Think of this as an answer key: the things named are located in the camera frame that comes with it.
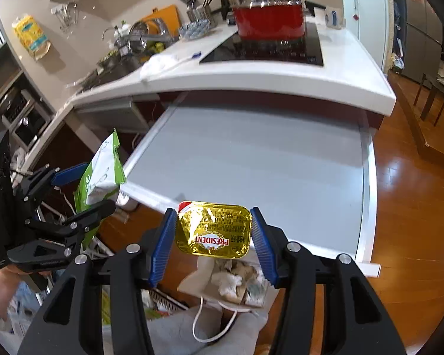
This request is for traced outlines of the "person's left hand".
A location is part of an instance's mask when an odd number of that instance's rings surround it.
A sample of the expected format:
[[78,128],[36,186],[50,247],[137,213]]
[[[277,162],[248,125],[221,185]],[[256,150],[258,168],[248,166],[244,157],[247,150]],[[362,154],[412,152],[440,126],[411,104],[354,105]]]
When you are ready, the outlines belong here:
[[0,318],[4,321],[7,320],[10,301],[25,275],[30,275],[30,272],[23,272],[14,265],[0,269]]

